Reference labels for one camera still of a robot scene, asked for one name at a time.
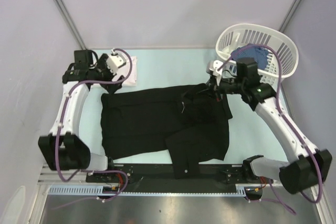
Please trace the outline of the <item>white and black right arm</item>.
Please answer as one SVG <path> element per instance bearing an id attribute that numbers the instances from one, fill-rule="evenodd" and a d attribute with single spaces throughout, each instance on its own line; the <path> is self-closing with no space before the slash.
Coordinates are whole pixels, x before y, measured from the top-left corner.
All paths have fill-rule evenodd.
<path id="1" fill-rule="evenodd" d="M 318 149 L 295 125 L 280 104 L 277 92 L 261 81 L 254 59 L 239 59 L 233 78 L 223 78 L 223 66 L 219 60 L 208 63 L 208 88 L 217 94 L 239 94 L 268 125 L 287 158 L 286 162 L 282 162 L 262 155 L 250 157 L 243 162 L 243 179 L 249 183 L 254 183 L 261 176 L 277 180 L 290 194 L 315 185 L 322 187 L 332 162 L 331 153 Z"/>

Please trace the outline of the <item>black long sleeve shirt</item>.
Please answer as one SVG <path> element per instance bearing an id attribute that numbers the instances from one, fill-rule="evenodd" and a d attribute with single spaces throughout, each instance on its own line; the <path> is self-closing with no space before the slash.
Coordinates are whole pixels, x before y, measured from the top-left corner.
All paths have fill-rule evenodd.
<path id="1" fill-rule="evenodd" d="M 102 146 L 110 158 L 167 150 L 181 179 L 199 175 L 201 162 L 227 154 L 227 97 L 203 83 L 105 93 L 101 103 Z"/>

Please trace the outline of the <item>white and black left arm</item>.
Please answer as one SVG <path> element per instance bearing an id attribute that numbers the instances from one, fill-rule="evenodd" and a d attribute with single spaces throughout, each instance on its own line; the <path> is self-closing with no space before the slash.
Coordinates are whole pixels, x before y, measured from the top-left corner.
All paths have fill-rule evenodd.
<path id="1" fill-rule="evenodd" d="M 82 109 L 92 85 L 98 84 L 109 93 L 121 88 L 129 73 L 117 76 L 118 70 L 133 69 L 131 57 L 122 49 L 112 49 L 98 56 L 85 49 L 74 52 L 71 63 L 62 76 L 62 98 L 49 133 L 38 139 L 39 149 L 51 170 L 93 170 L 105 182 L 115 178 L 116 169 L 109 165 L 101 140 L 92 142 L 79 137 Z"/>

